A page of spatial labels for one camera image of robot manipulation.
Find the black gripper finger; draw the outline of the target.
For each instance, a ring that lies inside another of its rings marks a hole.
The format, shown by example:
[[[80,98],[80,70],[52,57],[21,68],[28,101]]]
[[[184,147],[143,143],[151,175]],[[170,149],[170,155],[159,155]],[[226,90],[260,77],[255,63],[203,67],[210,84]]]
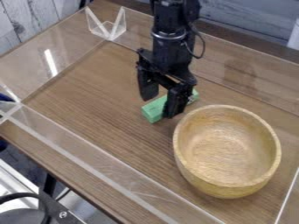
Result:
[[[167,100],[163,106],[163,118],[174,118],[179,115],[187,106],[192,96],[192,86],[176,84],[167,93]]]
[[[136,67],[139,94],[144,101],[150,101],[159,94],[159,83],[155,80],[155,73],[142,66]]]

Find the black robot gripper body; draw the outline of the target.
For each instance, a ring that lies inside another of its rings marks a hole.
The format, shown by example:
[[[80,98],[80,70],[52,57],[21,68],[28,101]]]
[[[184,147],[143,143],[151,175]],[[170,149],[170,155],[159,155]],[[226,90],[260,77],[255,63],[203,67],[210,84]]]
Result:
[[[190,70],[190,64],[195,55],[192,54],[195,45],[195,35],[190,30],[166,33],[151,32],[154,37],[152,49],[138,49],[139,61],[136,66],[155,73],[155,80],[166,88],[174,86],[174,82],[167,78],[170,75],[182,84],[198,84],[196,78]]]

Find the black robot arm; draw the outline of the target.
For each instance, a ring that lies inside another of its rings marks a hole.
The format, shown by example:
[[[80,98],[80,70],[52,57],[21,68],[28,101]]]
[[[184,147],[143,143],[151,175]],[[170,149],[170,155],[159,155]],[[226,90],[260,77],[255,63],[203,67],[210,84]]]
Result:
[[[199,0],[150,0],[154,13],[152,50],[136,50],[139,93],[144,101],[159,94],[159,87],[167,89],[163,105],[163,118],[174,118],[187,106],[198,80],[190,70],[195,37],[199,31],[194,22],[199,19],[202,5]]]

